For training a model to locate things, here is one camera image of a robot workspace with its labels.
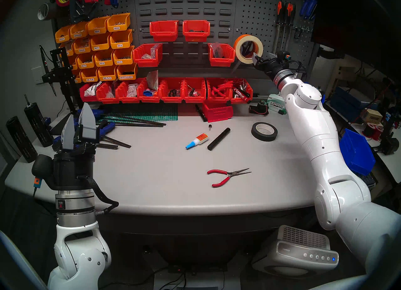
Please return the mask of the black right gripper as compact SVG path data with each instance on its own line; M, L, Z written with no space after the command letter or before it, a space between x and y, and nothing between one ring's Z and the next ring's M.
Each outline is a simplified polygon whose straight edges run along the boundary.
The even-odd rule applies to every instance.
M252 55L253 66L256 70L264 72L271 80L284 69L284 61L279 59L276 54L267 52L267 59L263 59L256 53Z

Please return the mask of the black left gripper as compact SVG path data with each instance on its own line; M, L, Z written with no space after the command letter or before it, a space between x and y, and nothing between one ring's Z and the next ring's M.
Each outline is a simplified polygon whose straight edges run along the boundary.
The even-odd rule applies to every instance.
M83 104L75 129L74 117L70 115L61 136L55 138L52 149L52 190L79 191L89 188L86 178L93 178L96 144L99 130L95 116L88 103Z

